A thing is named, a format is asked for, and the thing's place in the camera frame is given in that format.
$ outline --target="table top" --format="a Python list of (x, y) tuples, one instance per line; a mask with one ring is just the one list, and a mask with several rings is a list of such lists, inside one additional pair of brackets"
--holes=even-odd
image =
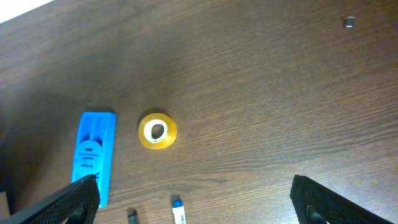
[[(111, 108), (96, 223), (173, 223), (173, 195), (189, 223), (297, 223), (294, 174), (398, 222), (397, 21), (394, 0), (58, 0), (2, 23), (12, 210), (70, 183), (82, 112)], [(166, 150), (139, 142), (148, 111), (177, 123)]]

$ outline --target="tape roll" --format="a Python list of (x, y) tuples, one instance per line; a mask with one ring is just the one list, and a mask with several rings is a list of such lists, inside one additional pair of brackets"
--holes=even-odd
[[(163, 133), (160, 137), (154, 138), (152, 128), (157, 124), (163, 126)], [(142, 145), (148, 149), (165, 149), (177, 138), (177, 124), (165, 114), (153, 113), (139, 123), (138, 137)]]

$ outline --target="blue plastic case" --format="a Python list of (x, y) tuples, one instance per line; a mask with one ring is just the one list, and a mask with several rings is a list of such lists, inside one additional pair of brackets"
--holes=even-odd
[(81, 116), (73, 158), (72, 183), (85, 175), (95, 174), (101, 197), (100, 208), (108, 205), (115, 131), (114, 113), (84, 112)]

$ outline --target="yellow tape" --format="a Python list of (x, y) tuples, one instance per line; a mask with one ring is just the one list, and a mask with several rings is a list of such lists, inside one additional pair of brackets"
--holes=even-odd
[[(152, 128), (156, 124), (162, 125), (164, 130), (159, 138), (152, 136)], [(177, 138), (177, 124), (165, 114), (153, 113), (139, 123), (138, 137), (142, 145), (148, 149), (165, 149)]]

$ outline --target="blue lid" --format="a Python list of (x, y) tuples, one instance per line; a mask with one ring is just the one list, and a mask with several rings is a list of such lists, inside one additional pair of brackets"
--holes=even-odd
[(182, 207), (182, 200), (178, 199), (173, 202), (173, 208)]

